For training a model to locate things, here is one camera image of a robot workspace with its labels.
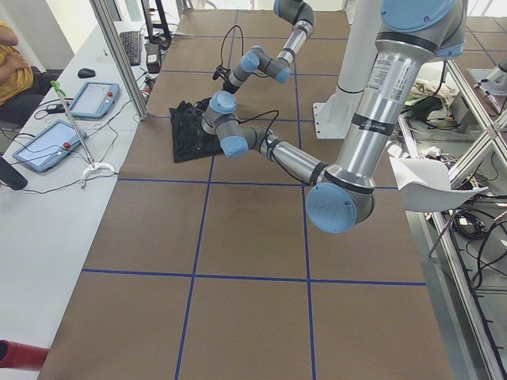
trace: brown table surface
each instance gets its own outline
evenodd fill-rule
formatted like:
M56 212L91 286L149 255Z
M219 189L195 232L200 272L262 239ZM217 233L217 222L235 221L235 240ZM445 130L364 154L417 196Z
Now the brown table surface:
M481 20L463 70L504 58L484 44L506 50L505 20ZM220 89L233 24L271 55L291 31L272 12L184 14L39 379L452 378L386 158L373 216L339 235L259 154L173 163L168 108ZM315 138L311 106L333 93L348 34L344 13L317 13L288 83L251 78L238 116L278 108L279 136L333 161L341 142ZM240 45L236 31L226 64Z

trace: black monitor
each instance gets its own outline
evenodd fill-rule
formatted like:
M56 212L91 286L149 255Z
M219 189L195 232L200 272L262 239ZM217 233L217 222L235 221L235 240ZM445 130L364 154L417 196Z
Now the black monitor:
M166 20L166 14L162 6L162 0L155 0L160 17L160 24L154 24L151 20L150 0L141 0L143 5L144 20L146 22L146 29L148 31L148 40L152 44L158 44L162 50L167 50L172 42L171 32ZM162 34L154 34L154 29L161 29Z

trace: computer mouse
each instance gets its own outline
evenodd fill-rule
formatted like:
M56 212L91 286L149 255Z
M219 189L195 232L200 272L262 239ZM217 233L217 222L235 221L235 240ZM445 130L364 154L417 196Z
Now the computer mouse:
M83 67L80 71L78 71L78 77L80 78L92 78L95 76L95 70L88 69Z

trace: person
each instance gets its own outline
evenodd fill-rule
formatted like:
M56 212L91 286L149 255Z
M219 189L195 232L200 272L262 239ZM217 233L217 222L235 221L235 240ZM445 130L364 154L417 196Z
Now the person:
M30 67L14 48L18 42L16 33L0 20L0 120L22 127L58 76Z

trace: red object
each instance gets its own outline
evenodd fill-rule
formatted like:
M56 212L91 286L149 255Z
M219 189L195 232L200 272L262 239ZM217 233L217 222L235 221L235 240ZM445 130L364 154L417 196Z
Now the red object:
M0 368L40 371L48 353L47 348L0 340Z

